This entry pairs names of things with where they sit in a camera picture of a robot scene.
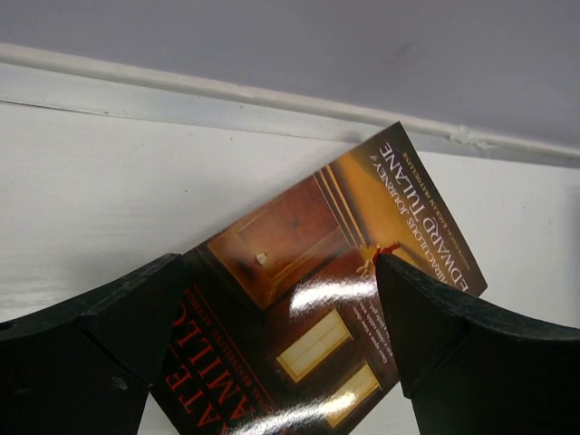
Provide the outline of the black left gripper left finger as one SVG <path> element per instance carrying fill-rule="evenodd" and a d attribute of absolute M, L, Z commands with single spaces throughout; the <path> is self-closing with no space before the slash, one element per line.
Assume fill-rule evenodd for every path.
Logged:
<path fill-rule="evenodd" d="M 2 433 L 137 433 L 184 286 L 180 255 L 166 254 L 3 322 Z"/>

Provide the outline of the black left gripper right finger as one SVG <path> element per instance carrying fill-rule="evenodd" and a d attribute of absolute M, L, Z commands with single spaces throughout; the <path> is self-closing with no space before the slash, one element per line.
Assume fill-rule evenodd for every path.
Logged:
<path fill-rule="evenodd" d="M 576 434 L 579 332 L 375 262 L 403 394 L 422 434 Z"/>

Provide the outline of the dark orange book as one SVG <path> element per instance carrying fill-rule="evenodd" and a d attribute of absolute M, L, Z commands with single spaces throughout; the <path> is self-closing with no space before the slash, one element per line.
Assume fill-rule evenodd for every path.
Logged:
<path fill-rule="evenodd" d="M 487 282 L 400 123 L 189 250 L 152 395 L 181 434 L 347 434 L 397 384 L 373 260 Z"/>

